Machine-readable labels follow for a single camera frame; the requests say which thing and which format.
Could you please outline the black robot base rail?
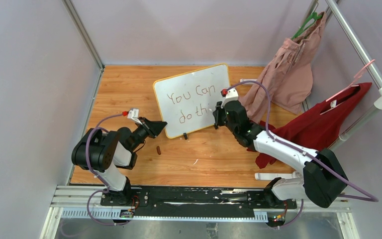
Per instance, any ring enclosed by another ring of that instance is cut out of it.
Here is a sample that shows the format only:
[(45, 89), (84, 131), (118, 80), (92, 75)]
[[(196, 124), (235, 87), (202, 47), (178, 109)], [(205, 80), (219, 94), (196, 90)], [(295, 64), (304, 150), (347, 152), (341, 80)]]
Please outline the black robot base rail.
[(334, 213), (341, 225), (353, 221), (344, 200), (323, 209), (309, 200), (286, 200), (270, 205), (262, 189), (138, 186), (122, 203), (99, 186), (58, 186), (46, 217), (49, 230), (69, 220), (90, 220), (99, 226), (123, 226), (131, 221), (250, 222), (283, 226), (314, 213)]

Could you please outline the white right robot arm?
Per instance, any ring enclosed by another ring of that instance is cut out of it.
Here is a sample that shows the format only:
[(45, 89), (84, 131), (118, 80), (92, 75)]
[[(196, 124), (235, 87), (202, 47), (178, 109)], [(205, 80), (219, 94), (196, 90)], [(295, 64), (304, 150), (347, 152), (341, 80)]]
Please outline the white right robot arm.
[(301, 174), (292, 179), (274, 178), (263, 190), (267, 206), (309, 199), (328, 208), (347, 187), (348, 178), (333, 151), (306, 148), (273, 134), (250, 121), (239, 101), (217, 102), (213, 116), (215, 127), (227, 127), (241, 146), (280, 160)]

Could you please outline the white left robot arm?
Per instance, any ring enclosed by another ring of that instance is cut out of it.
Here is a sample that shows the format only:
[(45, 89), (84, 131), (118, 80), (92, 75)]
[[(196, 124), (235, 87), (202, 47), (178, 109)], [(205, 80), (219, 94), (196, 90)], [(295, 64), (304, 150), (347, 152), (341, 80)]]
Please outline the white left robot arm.
[(126, 206), (132, 202), (134, 196), (130, 180), (119, 169), (133, 169), (137, 151), (146, 139), (156, 138), (167, 122), (139, 117), (136, 126), (135, 130), (121, 127), (108, 132), (97, 127), (91, 128), (72, 151), (72, 163), (90, 171), (106, 186), (102, 205)]

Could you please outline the yellow framed whiteboard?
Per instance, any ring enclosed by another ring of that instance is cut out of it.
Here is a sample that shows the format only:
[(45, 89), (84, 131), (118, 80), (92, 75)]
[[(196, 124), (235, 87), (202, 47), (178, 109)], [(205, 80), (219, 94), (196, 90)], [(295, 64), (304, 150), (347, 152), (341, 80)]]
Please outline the yellow framed whiteboard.
[(216, 103), (230, 86), (227, 64), (217, 64), (154, 82), (153, 90), (165, 127), (173, 139), (214, 125)]

